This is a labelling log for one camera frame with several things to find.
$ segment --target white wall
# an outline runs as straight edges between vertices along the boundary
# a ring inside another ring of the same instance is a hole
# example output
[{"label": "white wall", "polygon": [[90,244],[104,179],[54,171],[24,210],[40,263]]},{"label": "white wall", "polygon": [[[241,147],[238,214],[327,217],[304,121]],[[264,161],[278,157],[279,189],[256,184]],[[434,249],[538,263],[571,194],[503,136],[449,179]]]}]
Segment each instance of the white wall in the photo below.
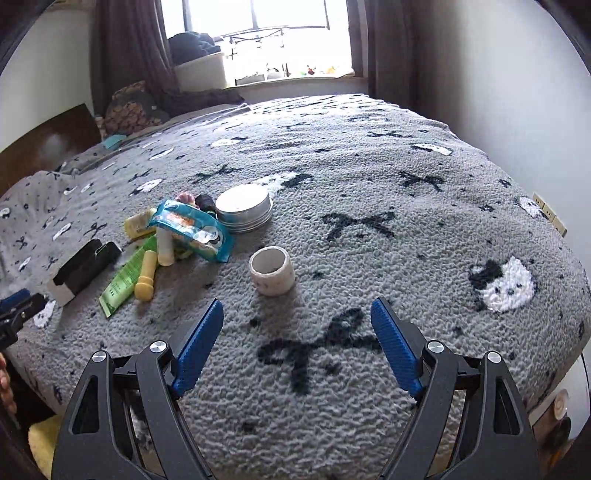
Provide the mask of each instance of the white wall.
[{"label": "white wall", "polygon": [[0,151],[46,120],[85,103],[92,112],[90,13],[43,13],[0,75]]},{"label": "white wall", "polygon": [[591,275],[591,74],[534,0],[416,0],[421,114],[448,123],[568,229]]}]

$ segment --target blue wet wipes package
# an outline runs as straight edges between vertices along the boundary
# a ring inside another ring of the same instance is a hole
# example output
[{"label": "blue wet wipes package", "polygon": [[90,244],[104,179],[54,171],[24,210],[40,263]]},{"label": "blue wet wipes package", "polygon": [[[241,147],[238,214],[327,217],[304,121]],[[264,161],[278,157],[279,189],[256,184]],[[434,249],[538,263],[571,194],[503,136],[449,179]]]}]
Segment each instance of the blue wet wipes package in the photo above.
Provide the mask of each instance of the blue wet wipes package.
[{"label": "blue wet wipes package", "polygon": [[227,262],[234,246],[228,230],[211,215],[186,203],[165,200],[148,226],[164,228],[210,262]]}]

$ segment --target white tape roll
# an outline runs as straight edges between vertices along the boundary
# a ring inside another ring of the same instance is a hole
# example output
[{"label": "white tape roll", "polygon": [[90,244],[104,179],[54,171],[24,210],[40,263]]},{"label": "white tape roll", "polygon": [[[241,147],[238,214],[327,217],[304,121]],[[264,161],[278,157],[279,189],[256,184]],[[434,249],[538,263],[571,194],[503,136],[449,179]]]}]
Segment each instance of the white tape roll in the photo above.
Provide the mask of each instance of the white tape roll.
[{"label": "white tape roll", "polygon": [[256,289],[268,297],[283,295],[296,281],[290,255],[281,247],[260,249],[248,266]]}]

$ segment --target fuzzy blanket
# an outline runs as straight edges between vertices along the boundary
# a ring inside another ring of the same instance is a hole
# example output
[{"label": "fuzzy blanket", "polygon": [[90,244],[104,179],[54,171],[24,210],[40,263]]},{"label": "fuzzy blanket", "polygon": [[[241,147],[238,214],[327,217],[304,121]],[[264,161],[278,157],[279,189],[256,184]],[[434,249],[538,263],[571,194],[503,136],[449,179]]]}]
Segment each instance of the fuzzy blanket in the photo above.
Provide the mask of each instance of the fuzzy blanket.
[{"label": "fuzzy blanket", "polygon": [[[156,273],[149,304],[110,319],[108,268],[65,308],[48,304],[9,354],[63,413],[97,349],[141,351],[217,297],[225,324],[182,408],[219,479],[373,479],[413,402],[369,322],[384,295],[427,339],[499,351],[527,409],[589,339],[585,271],[526,192],[444,124],[364,95],[284,99],[213,113],[39,172],[0,199],[0,297],[47,281],[91,238],[133,252],[126,217],[189,190],[265,184],[272,220],[230,261]],[[248,259],[279,245],[295,287],[260,296]],[[440,449],[452,446],[456,406]]]}]

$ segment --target yellow bottle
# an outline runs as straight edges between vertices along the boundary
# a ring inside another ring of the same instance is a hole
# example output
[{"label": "yellow bottle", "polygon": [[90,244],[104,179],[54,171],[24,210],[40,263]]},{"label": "yellow bottle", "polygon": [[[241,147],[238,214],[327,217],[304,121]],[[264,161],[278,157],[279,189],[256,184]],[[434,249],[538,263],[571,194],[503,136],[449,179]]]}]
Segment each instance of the yellow bottle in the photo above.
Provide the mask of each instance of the yellow bottle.
[{"label": "yellow bottle", "polygon": [[148,235],[149,233],[154,233],[156,231],[155,226],[148,227],[148,223],[152,219],[152,216],[156,213],[155,208],[150,208],[145,212],[138,213],[133,217],[129,217],[125,220],[124,228],[125,233],[127,236],[132,240],[139,238],[144,235]]},{"label": "yellow bottle", "polygon": [[139,274],[138,282],[135,284],[135,298],[141,301],[150,301],[154,296],[154,272],[158,254],[153,250],[144,253],[142,271]]}]

